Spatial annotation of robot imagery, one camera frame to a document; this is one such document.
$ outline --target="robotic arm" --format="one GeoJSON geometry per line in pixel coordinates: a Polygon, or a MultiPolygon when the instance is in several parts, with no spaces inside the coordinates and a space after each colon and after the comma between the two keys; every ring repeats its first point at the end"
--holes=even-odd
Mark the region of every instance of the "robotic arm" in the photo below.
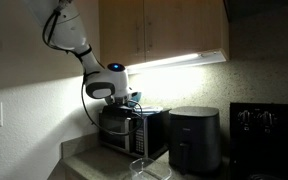
{"type": "Polygon", "coordinates": [[[43,27],[43,41],[50,48],[73,53],[84,67],[86,93],[94,99],[111,98],[125,104],[132,96],[123,65],[105,69],[87,43],[83,23],[72,0],[23,0],[43,27]]]}

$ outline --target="countertop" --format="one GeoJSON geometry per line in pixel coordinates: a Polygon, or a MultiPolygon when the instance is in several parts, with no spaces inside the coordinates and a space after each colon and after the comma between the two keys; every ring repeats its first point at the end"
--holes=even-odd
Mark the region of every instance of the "countertop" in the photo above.
{"type": "MultiPolygon", "coordinates": [[[[76,155],[63,158],[61,164],[74,176],[81,180],[129,180],[131,173],[129,165],[138,158],[122,152],[98,146],[76,155]]],[[[157,162],[171,168],[170,180],[226,180],[228,159],[223,158],[218,175],[201,177],[193,174],[181,175],[178,170],[168,163],[168,151],[160,156],[157,162]]]]}

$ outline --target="glass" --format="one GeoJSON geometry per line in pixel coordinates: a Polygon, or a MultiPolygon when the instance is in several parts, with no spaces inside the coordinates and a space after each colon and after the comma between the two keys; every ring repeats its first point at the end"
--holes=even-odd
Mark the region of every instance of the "glass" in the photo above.
{"type": "Polygon", "coordinates": [[[172,171],[149,158],[140,158],[130,164],[132,180],[167,180],[172,176],[172,171]]]}

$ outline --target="black stove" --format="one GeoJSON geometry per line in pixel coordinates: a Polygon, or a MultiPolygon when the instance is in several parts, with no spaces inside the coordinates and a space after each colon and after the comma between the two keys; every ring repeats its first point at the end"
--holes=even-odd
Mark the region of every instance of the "black stove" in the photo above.
{"type": "Polygon", "coordinates": [[[230,104],[231,180],[288,180],[288,104],[230,104]]]}

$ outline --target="under-cabinet light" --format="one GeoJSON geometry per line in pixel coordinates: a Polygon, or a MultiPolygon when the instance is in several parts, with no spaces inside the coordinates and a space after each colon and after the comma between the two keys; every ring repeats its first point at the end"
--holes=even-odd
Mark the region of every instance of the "under-cabinet light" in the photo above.
{"type": "Polygon", "coordinates": [[[156,61],[150,61],[141,64],[135,64],[127,66],[128,74],[136,74],[147,72],[151,70],[157,70],[161,68],[171,67],[184,67],[184,66],[195,66],[203,64],[211,64],[217,62],[224,62],[225,58],[220,52],[208,52],[203,54],[187,54],[183,56],[176,56],[167,59],[160,59],[156,61]]]}

